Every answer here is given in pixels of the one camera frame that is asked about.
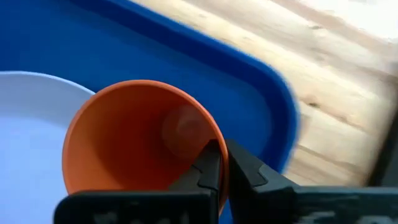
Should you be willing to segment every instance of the black tool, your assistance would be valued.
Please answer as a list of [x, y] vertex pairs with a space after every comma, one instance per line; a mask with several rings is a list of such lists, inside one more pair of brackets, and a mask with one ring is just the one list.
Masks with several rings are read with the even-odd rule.
[[[301, 187], [234, 141], [227, 146], [235, 224], [398, 223], [395, 188]], [[220, 159], [218, 143], [210, 141], [169, 191], [82, 192], [60, 202], [54, 222], [218, 223]]]

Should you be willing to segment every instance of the orange plastic cup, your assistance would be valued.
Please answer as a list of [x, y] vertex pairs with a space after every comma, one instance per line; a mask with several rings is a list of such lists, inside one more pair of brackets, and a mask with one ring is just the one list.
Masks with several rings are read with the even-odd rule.
[[167, 190], [210, 139], [218, 140], [222, 155], [221, 211], [228, 151], [209, 112], [166, 83], [116, 83], [92, 96], [69, 126], [62, 154], [67, 191]]

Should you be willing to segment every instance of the tray rim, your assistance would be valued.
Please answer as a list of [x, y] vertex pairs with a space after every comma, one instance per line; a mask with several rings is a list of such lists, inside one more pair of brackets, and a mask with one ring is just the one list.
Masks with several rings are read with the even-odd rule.
[[[283, 173], [284, 169], [286, 168], [288, 164], [289, 157], [294, 150], [294, 145], [297, 141], [298, 135], [299, 135], [299, 129], [300, 129], [300, 113], [299, 113], [299, 106], [297, 101], [295, 100], [295, 95], [292, 91], [292, 88], [290, 85], [286, 82], [286, 80], [283, 78], [283, 76], [276, 70], [274, 70], [270, 65], [266, 64], [265, 62], [262, 62], [258, 60], [257, 58], [254, 58], [253, 56], [250, 56], [248, 54], [245, 54], [244, 52], [240, 51], [239, 49], [236, 49], [230, 45], [226, 45], [219, 40], [216, 40], [212, 37], [209, 37], [195, 29], [192, 29], [189, 26], [186, 26], [185, 24], [179, 23], [171, 18], [168, 18], [166, 16], [163, 16], [145, 6], [140, 5], [139, 3], [136, 3], [132, 0], [99, 0], [99, 1], [93, 1], [93, 0], [70, 0], [71, 2], [77, 4], [78, 6], [81, 6], [81, 4], [94, 4], [98, 2], [105, 2], [105, 3], [110, 3], [115, 5], [116, 7], [119, 7], [123, 10], [127, 10], [131, 13], [138, 14], [139, 16], [155, 22], [156, 24], [161, 25], [164, 28], [167, 28], [171, 30], [174, 33], [180, 34], [185, 36], [188, 39], [194, 40], [196, 42], [200, 42], [202, 44], [205, 44], [206, 46], [215, 49], [222, 54], [225, 54], [227, 56], [230, 56], [236, 60], [240, 60], [242, 63], [248, 64], [252, 68], [255, 68], [259, 71], [261, 71], [264, 75], [266, 74], [274, 74], [274, 75], [267, 75], [274, 83], [276, 86], [280, 88], [281, 95], [286, 103], [286, 107], [288, 108], [288, 114], [289, 114], [289, 119], [290, 119], [290, 126], [289, 129], [286, 133], [286, 144], [284, 145], [284, 148], [281, 149], [280, 151], [280, 163], [278, 163], [277, 167], [275, 168], [277, 172]], [[96, 10], [92, 10], [92, 7], [89, 7], [91, 11], [94, 13], [97, 13], [101, 16], [102, 13], [98, 12]], [[254, 86], [252, 83], [248, 83], [245, 80], [242, 80], [243, 82], [246, 82], [248, 85], [251, 85], [253, 88], [260, 90], [258, 87]]]

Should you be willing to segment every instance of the white plate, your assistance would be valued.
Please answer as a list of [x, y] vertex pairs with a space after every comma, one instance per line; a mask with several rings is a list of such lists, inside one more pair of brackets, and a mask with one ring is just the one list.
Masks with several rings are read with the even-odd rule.
[[94, 92], [41, 73], [0, 72], [0, 222], [52, 223], [67, 195], [62, 145]]

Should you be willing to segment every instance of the wood grain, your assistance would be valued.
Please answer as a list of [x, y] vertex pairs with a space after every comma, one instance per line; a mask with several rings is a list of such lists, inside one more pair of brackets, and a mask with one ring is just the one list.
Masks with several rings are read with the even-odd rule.
[[302, 129], [286, 176], [360, 185], [396, 108], [390, 59], [262, 0], [134, 0], [276, 68], [299, 100]]

